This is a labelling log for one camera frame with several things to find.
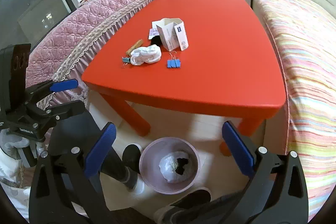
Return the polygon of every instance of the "bed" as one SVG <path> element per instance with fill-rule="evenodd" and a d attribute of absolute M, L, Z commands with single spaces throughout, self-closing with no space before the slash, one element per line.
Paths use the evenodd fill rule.
<path fill-rule="evenodd" d="M 336 0 L 252 0 L 283 73 L 287 100 L 264 145 L 300 156 L 309 220 L 336 184 Z"/>

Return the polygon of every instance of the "small teal object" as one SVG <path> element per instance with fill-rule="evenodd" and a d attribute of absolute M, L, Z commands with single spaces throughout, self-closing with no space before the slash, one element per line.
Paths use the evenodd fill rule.
<path fill-rule="evenodd" d="M 181 67 L 181 61 L 179 59 L 171 59 L 167 60 L 167 68 L 180 68 Z"/>

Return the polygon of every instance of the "blue binder clip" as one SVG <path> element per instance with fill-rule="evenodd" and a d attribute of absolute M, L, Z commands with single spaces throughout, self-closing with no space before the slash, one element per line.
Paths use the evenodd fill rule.
<path fill-rule="evenodd" d="M 180 68 L 181 67 L 181 61 L 179 59 L 176 59 L 176 56 L 172 55 L 171 53 L 169 53 L 171 55 L 171 59 L 167 60 L 167 68 L 171 69 L 171 68 Z"/>

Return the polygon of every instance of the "window pane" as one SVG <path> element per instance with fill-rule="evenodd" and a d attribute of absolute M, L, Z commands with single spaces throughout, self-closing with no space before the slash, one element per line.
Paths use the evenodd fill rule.
<path fill-rule="evenodd" d="M 68 13 L 62 0 L 0 0 L 0 48 L 35 46 Z"/>

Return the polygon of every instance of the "blue rubber pad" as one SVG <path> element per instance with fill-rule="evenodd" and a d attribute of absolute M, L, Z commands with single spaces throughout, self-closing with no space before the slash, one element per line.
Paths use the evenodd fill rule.
<path fill-rule="evenodd" d="M 84 164 L 84 175 L 86 178 L 94 176 L 98 173 L 116 139 L 116 136 L 116 126 L 111 123 L 100 136 L 100 139 L 92 147 L 91 151 L 86 155 Z"/>
<path fill-rule="evenodd" d="M 254 159 L 230 123 L 223 124 L 222 136 L 241 173 L 250 178 L 253 177 L 255 173 Z"/>
<path fill-rule="evenodd" d="M 78 87 L 78 81 L 76 79 L 65 80 L 53 84 L 49 89 L 52 92 L 60 92 L 65 90 L 72 90 Z"/>

